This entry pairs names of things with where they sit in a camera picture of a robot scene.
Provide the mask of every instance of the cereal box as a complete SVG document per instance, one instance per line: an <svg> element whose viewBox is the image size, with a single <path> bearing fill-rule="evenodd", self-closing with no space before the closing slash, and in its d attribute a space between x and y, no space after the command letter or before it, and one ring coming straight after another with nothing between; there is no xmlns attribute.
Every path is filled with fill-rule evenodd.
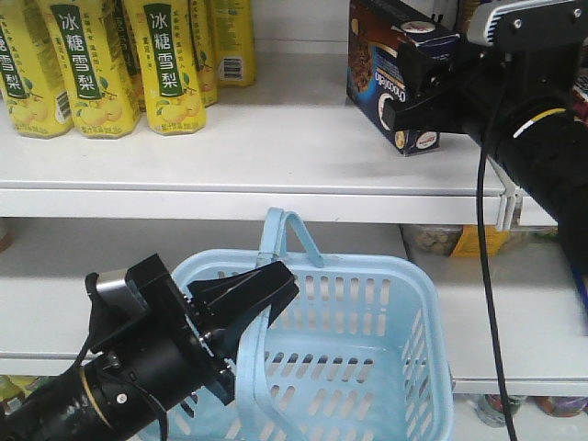
<svg viewBox="0 0 588 441"><path fill-rule="evenodd" d="M388 99L410 99L397 56L403 43L437 60L449 58L459 35L400 0L351 0L347 94L402 154L439 145L432 131L392 131L382 118Z"/></svg>

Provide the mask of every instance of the robotic arm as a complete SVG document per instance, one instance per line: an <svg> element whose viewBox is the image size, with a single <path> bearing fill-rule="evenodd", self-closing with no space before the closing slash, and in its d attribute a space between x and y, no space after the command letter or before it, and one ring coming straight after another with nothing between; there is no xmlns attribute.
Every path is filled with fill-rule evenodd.
<svg viewBox="0 0 588 441"><path fill-rule="evenodd" d="M588 129L571 112L571 88L587 36L588 0L479 6L452 60L401 46L399 65L414 99L388 100L383 115L394 131L467 133L484 145L559 223L563 248L584 274Z"/></svg>
<svg viewBox="0 0 588 441"><path fill-rule="evenodd" d="M270 322L298 293L280 262L196 281L183 295L157 255L86 278L89 335L73 365L0 418L0 441L123 441L202 386L234 399L239 339L271 306ZM82 366L87 350L99 355Z"/></svg>

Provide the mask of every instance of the yellow drink bottle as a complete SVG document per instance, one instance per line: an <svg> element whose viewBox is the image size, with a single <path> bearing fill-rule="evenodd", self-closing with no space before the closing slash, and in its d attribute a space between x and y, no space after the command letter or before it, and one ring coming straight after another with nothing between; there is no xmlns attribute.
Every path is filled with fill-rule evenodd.
<svg viewBox="0 0 588 441"><path fill-rule="evenodd" d="M90 138L131 133L140 112L112 0L38 0L61 67L73 123Z"/></svg>
<svg viewBox="0 0 588 441"><path fill-rule="evenodd" d="M206 124L190 36L188 0L126 0L137 39L147 119L163 135Z"/></svg>
<svg viewBox="0 0 588 441"><path fill-rule="evenodd" d="M257 66L251 0L211 3L219 85L252 85Z"/></svg>
<svg viewBox="0 0 588 441"><path fill-rule="evenodd" d="M57 55L34 0L0 0L0 76L18 133L52 138L73 126Z"/></svg>
<svg viewBox="0 0 588 441"><path fill-rule="evenodd" d="M129 15L122 0L114 0L114 19L117 24L117 32L120 38L120 48L127 64L132 89L139 103L139 110L145 111L145 94L143 93L143 80L141 78L141 66L137 54L137 41L130 27Z"/></svg>
<svg viewBox="0 0 588 441"><path fill-rule="evenodd" d="M192 40L196 55L198 81L202 103L210 106L219 100L218 78L212 39L212 20L209 0L190 0Z"/></svg>

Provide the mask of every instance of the yellow tape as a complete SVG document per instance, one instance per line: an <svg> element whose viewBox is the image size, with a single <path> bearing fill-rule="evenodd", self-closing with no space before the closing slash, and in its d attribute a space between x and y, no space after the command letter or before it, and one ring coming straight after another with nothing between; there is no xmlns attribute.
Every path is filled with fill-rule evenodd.
<svg viewBox="0 0 588 441"><path fill-rule="evenodd" d="M84 385L85 394L88 396L88 399L92 403L94 410L96 411L96 413L98 414L98 416L100 417L102 422L104 424L106 424L109 429L113 429L112 425L110 425L110 423L108 422L106 416L104 416L102 411L100 411L100 408L98 407L98 403L96 402L96 399L94 398L94 395L92 394L92 391L90 390L90 385L88 384L88 380L85 377L85 371L82 367L80 367L80 378L82 379L82 384Z"/></svg>
<svg viewBox="0 0 588 441"><path fill-rule="evenodd" d="M517 130L514 135L513 138L518 138L519 136L521 136L521 134L527 130L529 127L531 127L533 124L535 124L537 121L541 121L543 118L546 118L550 115L555 115L556 113L564 113L566 111L565 108L562 107L557 107L557 108L552 108L550 110L546 110L545 112L539 113L538 115L534 116L532 119L530 119L529 121L527 121L525 124L523 124L519 130Z"/></svg>

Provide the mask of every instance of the black cylinder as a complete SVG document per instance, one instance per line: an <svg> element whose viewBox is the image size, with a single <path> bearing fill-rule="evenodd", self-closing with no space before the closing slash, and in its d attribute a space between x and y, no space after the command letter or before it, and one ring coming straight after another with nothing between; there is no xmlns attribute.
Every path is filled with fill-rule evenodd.
<svg viewBox="0 0 588 441"><path fill-rule="evenodd" d="M546 109L503 131L493 156L559 223L566 255L588 274L588 128Z"/></svg>
<svg viewBox="0 0 588 441"><path fill-rule="evenodd" d="M67 370L35 391L0 422L0 441L117 439L96 410L78 369Z"/></svg>

